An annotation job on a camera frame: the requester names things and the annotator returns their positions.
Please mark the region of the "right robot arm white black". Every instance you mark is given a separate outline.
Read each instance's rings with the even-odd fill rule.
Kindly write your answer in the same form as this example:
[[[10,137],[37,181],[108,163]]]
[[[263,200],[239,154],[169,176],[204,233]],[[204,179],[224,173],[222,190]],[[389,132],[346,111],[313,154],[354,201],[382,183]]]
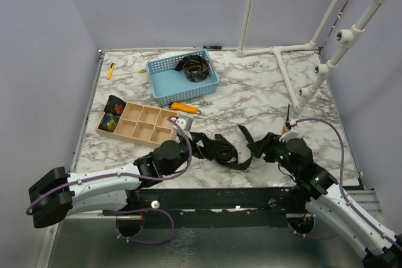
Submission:
[[[296,185],[286,197],[292,213],[310,212],[342,237],[361,257],[364,267],[396,267],[401,261],[401,236],[378,222],[313,160],[301,138],[282,141],[272,132],[247,148],[255,158],[278,163]]]

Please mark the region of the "brown blue floral tie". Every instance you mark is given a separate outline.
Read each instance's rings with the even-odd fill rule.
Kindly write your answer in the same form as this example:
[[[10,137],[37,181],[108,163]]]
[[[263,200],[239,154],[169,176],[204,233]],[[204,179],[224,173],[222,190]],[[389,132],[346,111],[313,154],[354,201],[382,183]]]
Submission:
[[[254,156],[250,153],[250,156],[245,161],[240,162],[239,152],[236,147],[222,134],[214,134],[213,139],[207,136],[204,143],[199,142],[198,144],[205,146],[209,154],[209,161],[216,161],[220,166],[229,169],[245,171],[250,167],[254,159]]]

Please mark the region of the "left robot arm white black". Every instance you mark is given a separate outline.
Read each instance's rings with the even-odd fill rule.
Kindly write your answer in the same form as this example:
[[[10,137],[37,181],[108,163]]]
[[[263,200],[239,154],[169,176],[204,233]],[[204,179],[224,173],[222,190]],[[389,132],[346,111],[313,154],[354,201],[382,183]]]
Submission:
[[[30,205],[25,213],[32,217],[35,228],[49,227],[72,213],[92,210],[132,214],[139,200],[127,191],[175,179],[186,172],[193,158],[213,160],[210,143],[201,132],[178,138],[114,169],[85,174],[53,168],[29,188]]]

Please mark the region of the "wooden compartment tray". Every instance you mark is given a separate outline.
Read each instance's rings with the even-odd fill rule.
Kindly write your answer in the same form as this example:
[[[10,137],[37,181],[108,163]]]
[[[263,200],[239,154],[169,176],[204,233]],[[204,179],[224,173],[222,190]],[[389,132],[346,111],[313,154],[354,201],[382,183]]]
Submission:
[[[175,130],[168,119],[178,116],[171,110],[127,102],[114,132],[98,129],[101,119],[95,130],[107,138],[158,147],[175,137]]]

